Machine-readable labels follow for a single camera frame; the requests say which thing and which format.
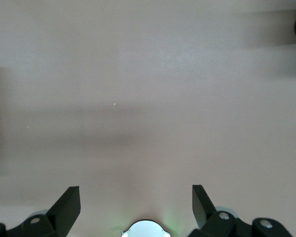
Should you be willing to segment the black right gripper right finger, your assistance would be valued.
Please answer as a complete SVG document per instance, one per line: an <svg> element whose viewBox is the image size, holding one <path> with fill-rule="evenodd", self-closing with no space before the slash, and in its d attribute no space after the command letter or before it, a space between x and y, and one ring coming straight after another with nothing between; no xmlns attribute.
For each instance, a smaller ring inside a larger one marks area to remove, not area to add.
<svg viewBox="0 0 296 237"><path fill-rule="evenodd" d="M229 208L215 207L201 185L192 186L192 210L198 228L190 237L250 237L252 226Z"/></svg>

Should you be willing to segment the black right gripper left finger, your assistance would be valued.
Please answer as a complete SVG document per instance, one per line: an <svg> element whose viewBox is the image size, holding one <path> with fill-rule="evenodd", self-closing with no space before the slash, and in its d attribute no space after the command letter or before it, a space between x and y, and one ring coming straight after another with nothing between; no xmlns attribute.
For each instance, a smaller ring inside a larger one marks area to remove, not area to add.
<svg viewBox="0 0 296 237"><path fill-rule="evenodd" d="M69 187L45 213L8 230L8 237L66 237L80 214L79 187Z"/></svg>

